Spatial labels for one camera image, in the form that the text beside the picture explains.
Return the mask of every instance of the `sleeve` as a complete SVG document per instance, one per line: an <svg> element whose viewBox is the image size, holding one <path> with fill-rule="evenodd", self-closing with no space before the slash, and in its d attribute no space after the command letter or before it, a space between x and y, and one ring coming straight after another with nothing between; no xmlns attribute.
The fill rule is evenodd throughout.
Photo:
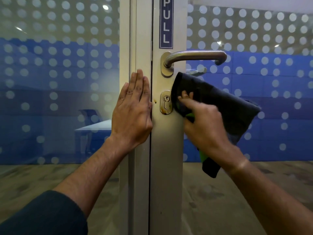
<svg viewBox="0 0 313 235"><path fill-rule="evenodd" d="M87 220L66 195L48 190L0 224L0 234L88 234Z"/></svg>

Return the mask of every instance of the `glass panel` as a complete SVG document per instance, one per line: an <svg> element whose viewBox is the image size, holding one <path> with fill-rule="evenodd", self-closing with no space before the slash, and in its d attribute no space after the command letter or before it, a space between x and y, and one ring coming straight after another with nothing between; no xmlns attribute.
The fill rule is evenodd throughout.
<svg viewBox="0 0 313 235"><path fill-rule="evenodd" d="M0 222L55 187L110 135L119 0L1 0ZM89 233L116 234L118 171Z"/></svg>
<svg viewBox="0 0 313 235"><path fill-rule="evenodd" d="M308 162L313 160L313 15L206 2L189 0L187 49L224 50L228 58L221 66L187 61L186 71L206 68L199 78L262 107L238 146L313 210ZM223 170L216 179L202 172L199 153L186 136L183 158L183 234L265 234Z"/></svg>

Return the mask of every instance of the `person's left hand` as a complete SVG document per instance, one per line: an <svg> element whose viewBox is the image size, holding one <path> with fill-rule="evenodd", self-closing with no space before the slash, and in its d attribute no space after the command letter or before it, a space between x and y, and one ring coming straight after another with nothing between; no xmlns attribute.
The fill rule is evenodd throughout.
<svg viewBox="0 0 313 235"><path fill-rule="evenodd" d="M152 130L149 80L142 70L131 74L125 83L112 116L110 138L123 154L129 153L148 138Z"/></svg>

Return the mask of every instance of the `white letter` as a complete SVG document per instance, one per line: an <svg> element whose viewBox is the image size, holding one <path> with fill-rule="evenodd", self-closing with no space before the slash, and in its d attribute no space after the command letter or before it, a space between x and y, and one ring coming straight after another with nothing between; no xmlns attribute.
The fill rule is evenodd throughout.
<svg viewBox="0 0 313 235"><path fill-rule="evenodd" d="M170 31L165 28L165 22L163 23L163 31Z"/></svg>
<svg viewBox="0 0 313 235"><path fill-rule="evenodd" d="M163 10L163 17L164 19L169 19L171 15L171 11L168 11L168 17L165 16L165 10Z"/></svg>
<svg viewBox="0 0 313 235"><path fill-rule="evenodd" d="M164 0L163 6L165 7L166 4L170 3L170 0Z"/></svg>
<svg viewBox="0 0 313 235"><path fill-rule="evenodd" d="M169 43L169 41L165 41L165 35L163 35L163 43Z"/></svg>

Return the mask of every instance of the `floor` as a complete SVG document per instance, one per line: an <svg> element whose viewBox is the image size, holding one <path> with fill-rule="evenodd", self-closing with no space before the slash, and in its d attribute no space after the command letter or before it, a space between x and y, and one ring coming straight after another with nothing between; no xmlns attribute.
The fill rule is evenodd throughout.
<svg viewBox="0 0 313 235"><path fill-rule="evenodd" d="M313 210L312 162L254 163L271 180ZM0 166L0 222L40 193L52 189L78 165ZM118 171L100 194L90 217L90 235L118 234ZM265 235L237 187L221 170L212 179L200 163L183 164L182 235Z"/></svg>

